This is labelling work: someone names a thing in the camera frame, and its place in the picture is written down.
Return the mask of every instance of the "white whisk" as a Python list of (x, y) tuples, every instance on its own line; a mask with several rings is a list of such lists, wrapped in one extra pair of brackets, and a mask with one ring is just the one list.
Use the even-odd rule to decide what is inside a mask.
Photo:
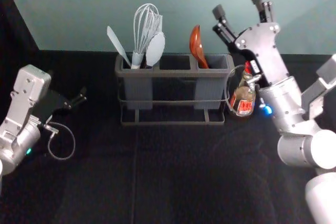
[(134, 14), (134, 51), (132, 55), (133, 69), (140, 68), (143, 59), (143, 52), (155, 33), (162, 30), (162, 15), (153, 4), (140, 6)]

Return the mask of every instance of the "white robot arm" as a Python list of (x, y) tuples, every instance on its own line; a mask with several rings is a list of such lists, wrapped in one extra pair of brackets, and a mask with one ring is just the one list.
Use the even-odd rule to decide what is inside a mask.
[(55, 91), (49, 90), (51, 76), (27, 65), (18, 72), (12, 102), (7, 116), (0, 125), (0, 194), (2, 176), (9, 174), (21, 163), (27, 151), (40, 138), (40, 130), (58, 130), (48, 125), (50, 116), (59, 109), (70, 110), (86, 100), (85, 88), (73, 100), (68, 101)]
[(275, 23), (272, 2), (252, 0), (260, 23), (236, 35), (218, 5), (213, 30), (232, 53), (239, 53), (252, 66), (250, 84), (259, 83), (258, 93), (281, 135), (278, 154), (287, 165), (314, 167), (326, 173), (307, 183), (306, 201), (317, 224), (336, 223), (336, 134), (322, 130), (314, 118), (323, 112), (323, 97), (336, 86), (336, 55), (317, 71), (319, 78), (301, 93), (290, 76), (275, 44), (280, 26)]

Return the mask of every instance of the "red label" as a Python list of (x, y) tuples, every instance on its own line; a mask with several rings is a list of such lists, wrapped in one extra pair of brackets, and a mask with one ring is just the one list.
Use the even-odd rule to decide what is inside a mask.
[(248, 115), (252, 112), (253, 101), (240, 100), (237, 112), (240, 115)]

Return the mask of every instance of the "white spatula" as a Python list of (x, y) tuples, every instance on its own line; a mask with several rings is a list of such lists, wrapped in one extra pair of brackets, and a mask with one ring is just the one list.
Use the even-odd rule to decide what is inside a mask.
[(146, 68), (153, 67), (160, 59), (165, 47), (163, 32), (156, 33), (148, 44), (146, 50)]
[(113, 45), (116, 48), (116, 50), (118, 51), (118, 53), (125, 59), (127, 64), (129, 66), (131, 66), (131, 62), (126, 55), (126, 52), (125, 52), (124, 48), (122, 47), (122, 45), (119, 42), (116, 34), (114, 33), (114, 31), (112, 30), (112, 28), (110, 26), (107, 26), (107, 36), (109, 36), (111, 42), (113, 43)]

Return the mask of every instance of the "teal wall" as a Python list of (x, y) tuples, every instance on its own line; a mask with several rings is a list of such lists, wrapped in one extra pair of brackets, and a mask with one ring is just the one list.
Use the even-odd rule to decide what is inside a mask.
[[(226, 52), (212, 31), (212, 9), (221, 3), (236, 31), (258, 22), (250, 0), (14, 0), (40, 49), (114, 51), (110, 25), (126, 51), (132, 51), (133, 15), (144, 3), (163, 15), (166, 52), (188, 52), (194, 25), (200, 24), (205, 52)], [(336, 0), (271, 0), (282, 31), (283, 54), (336, 53)]]

